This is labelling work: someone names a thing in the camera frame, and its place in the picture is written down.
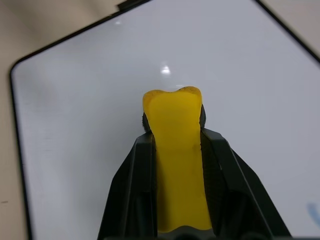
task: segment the blue marking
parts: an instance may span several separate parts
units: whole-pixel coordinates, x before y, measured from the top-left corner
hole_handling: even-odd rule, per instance
[[[308,203],[306,208],[313,221],[320,227],[320,214],[317,211],[317,204]]]

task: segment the yellow rubber tip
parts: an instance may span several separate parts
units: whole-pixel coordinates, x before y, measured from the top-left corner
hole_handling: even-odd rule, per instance
[[[155,138],[158,232],[180,226],[211,229],[201,154],[200,90],[192,86],[174,92],[152,90],[142,104]]]

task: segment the black border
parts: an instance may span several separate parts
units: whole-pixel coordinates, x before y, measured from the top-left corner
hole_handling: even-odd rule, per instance
[[[18,59],[10,68],[9,70],[9,84],[10,84],[10,91],[11,91],[11,104],[12,104],[12,109],[13,109],[13,115],[14,115],[14,127],[15,127],[15,134],[16,134],[16,143],[17,143],[17,150],[18,150],[18,157],[19,157],[19,167],[20,167],[20,174],[21,174],[21,181],[22,181],[22,191],[23,191],[23,200],[24,200],[24,209],[25,209],[25,220],[26,220],[26,227],[27,227],[27,236],[28,239],[33,239],[33,234],[32,234],[32,225],[31,225],[31,220],[30,220],[30,211],[29,211],[29,204],[28,204],[28,198],[27,198],[27,188],[26,188],[26,181],[25,181],[25,173],[24,173],[24,168],[23,168],[23,160],[22,160],[22,152],[21,152],[21,144],[20,144],[20,135],[19,135],[19,127],[18,127],[18,118],[17,118],[17,111],[16,111],[16,102],[15,102],[15,93],[14,93],[14,86],[13,86],[13,72],[15,67],[29,59],[32,58],[33,56],[44,52],[68,39],[71,39],[87,30],[90,30],[100,24],[105,23],[106,21],[109,21],[111,19],[114,19],[138,6],[141,4],[147,3],[150,0],[145,0],[140,3],[131,5],[130,7],[120,10],[118,12],[115,12],[114,14],[111,14],[107,17],[104,17],[80,30],[77,30],[70,35],[67,35],[55,42],[50,43],[49,45],[42,47],[20,59]],[[280,20],[279,17],[276,16],[275,13],[272,12],[261,0],[252,0],[256,4],[258,4],[274,21],[276,21],[294,40],[297,41],[297,43],[305,50],[307,51],[313,58],[314,60],[320,64],[320,57],[302,40],[300,39],[285,23]]]

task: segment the beige background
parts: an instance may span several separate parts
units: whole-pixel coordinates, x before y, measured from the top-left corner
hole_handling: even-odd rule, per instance
[[[116,11],[123,0],[0,0],[0,239],[26,239],[8,72],[13,62]],[[265,0],[320,53],[320,1]]]

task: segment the white surface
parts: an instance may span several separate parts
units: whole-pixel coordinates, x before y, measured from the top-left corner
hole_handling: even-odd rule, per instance
[[[291,234],[320,236],[307,210],[320,206],[319,79],[250,0],[153,0],[25,60],[13,83],[33,233],[96,238],[143,94],[192,85]]]

